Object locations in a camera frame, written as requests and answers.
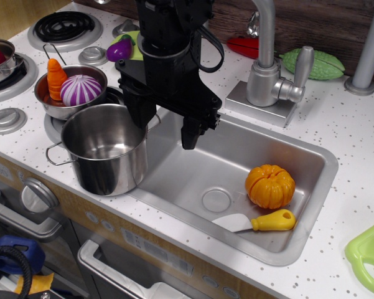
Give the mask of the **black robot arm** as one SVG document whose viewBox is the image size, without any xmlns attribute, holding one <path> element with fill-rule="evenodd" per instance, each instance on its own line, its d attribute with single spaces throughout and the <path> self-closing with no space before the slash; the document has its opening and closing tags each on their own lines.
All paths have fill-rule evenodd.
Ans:
<svg viewBox="0 0 374 299">
<path fill-rule="evenodd" d="M 142 60 L 117 61 L 124 103 L 134 123 L 145 127 L 157 106 L 183 116 L 182 146 L 192 150 L 198 138 L 216 128 L 222 101 L 201 81 L 199 72 L 214 73 L 221 66 L 201 64 L 206 38 L 221 57 L 220 41 L 204 26 L 213 17 L 212 1 L 136 1 Z"/>
</svg>

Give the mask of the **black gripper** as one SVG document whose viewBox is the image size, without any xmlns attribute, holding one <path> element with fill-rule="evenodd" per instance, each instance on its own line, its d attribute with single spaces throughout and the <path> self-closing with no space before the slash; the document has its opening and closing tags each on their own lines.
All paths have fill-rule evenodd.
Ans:
<svg viewBox="0 0 374 299">
<path fill-rule="evenodd" d="M 171 48 L 158 48 L 138 39 L 143 60 L 118 60 L 123 100 L 135 125 L 145 128 L 156 107 L 183 119 L 182 147 L 193 150 L 201 135 L 220 121 L 222 101 L 200 78 L 201 37 L 188 37 Z"/>
</svg>

